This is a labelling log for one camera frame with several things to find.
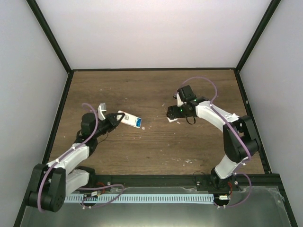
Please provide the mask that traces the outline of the white remote control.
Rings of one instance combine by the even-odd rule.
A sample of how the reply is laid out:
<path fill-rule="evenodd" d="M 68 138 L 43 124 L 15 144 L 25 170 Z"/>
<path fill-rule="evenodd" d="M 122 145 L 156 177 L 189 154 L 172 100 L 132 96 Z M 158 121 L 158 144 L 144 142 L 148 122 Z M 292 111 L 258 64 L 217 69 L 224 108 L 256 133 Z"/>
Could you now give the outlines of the white remote control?
<path fill-rule="evenodd" d="M 125 113 L 125 117 L 123 118 L 121 123 L 137 128 L 135 123 L 136 119 L 138 118 L 137 116 L 119 110 L 118 113 L 120 112 Z"/>

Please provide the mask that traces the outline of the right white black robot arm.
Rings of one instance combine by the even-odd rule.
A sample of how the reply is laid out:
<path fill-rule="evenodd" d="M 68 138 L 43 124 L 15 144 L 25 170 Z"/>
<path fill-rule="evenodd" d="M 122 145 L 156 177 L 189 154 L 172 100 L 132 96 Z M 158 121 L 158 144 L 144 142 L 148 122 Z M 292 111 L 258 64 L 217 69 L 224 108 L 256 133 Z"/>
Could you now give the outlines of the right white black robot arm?
<path fill-rule="evenodd" d="M 217 191 L 227 185 L 227 179 L 236 173 L 239 166 L 244 166 L 261 148 L 260 139 L 251 117 L 238 116 L 217 106 L 205 97 L 198 98 L 191 86 L 177 90 L 174 98 L 177 104 L 169 106 L 167 118 L 169 122 L 185 118 L 196 118 L 208 121 L 223 133 L 224 156 L 220 163 L 211 170 L 210 184 Z"/>

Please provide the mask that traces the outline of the blue battery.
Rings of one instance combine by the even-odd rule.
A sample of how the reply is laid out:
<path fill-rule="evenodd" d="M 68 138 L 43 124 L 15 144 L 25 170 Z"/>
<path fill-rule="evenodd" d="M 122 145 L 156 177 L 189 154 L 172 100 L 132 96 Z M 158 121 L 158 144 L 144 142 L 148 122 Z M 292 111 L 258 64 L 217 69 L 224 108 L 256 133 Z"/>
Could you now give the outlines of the blue battery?
<path fill-rule="evenodd" d="M 135 123 L 136 123 L 136 127 L 137 127 L 137 128 L 140 128 L 140 127 L 141 127 L 141 124 L 142 124 L 142 119 L 138 117 L 138 118 L 136 119 L 136 122 L 135 122 Z"/>

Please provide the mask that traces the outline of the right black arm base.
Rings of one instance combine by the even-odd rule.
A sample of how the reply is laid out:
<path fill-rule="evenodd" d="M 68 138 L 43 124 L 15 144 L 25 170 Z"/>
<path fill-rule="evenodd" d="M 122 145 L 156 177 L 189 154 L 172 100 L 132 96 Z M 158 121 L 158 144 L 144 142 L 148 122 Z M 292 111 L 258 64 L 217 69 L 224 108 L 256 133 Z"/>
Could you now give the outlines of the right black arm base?
<path fill-rule="evenodd" d="M 198 188 L 202 191 L 223 192 L 230 189 L 229 183 L 233 184 L 235 177 L 230 176 L 226 179 L 220 179 L 214 175 L 196 175 L 195 180 Z"/>

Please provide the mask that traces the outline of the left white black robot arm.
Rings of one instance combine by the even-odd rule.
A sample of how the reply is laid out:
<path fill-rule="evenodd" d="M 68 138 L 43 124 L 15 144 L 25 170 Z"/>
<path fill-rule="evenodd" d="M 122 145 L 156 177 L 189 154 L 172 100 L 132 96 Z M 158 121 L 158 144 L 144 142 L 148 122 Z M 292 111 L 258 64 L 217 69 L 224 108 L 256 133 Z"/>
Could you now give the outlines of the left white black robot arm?
<path fill-rule="evenodd" d="M 57 159 L 47 164 L 37 164 L 32 171 L 25 194 L 25 204 L 39 211 L 57 212 L 65 197 L 76 190 L 92 191 L 96 185 L 95 170 L 80 166 L 98 146 L 98 137 L 113 131 L 125 113 L 109 113 L 104 119 L 86 113 L 81 119 L 81 129 L 72 146 Z"/>

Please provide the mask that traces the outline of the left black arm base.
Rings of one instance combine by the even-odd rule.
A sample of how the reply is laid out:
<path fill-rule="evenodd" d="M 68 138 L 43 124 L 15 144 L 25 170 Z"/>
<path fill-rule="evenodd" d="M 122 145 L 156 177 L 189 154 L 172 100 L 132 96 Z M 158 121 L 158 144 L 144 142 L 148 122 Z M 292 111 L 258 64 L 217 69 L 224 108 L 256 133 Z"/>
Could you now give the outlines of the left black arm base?
<path fill-rule="evenodd" d="M 88 188 L 104 187 L 109 186 L 111 181 L 112 179 L 109 175 L 90 174 L 89 181 L 86 186 Z"/>

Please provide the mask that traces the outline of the white battery cover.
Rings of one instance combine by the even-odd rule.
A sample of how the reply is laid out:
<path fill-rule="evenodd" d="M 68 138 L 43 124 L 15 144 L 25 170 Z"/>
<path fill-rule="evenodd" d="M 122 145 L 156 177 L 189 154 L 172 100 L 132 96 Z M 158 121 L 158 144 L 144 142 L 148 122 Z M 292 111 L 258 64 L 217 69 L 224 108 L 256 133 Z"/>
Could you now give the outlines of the white battery cover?
<path fill-rule="evenodd" d="M 174 119 L 167 118 L 167 119 L 168 119 L 169 123 L 172 123 L 172 122 L 175 122 L 178 120 L 178 118 L 174 118 Z"/>

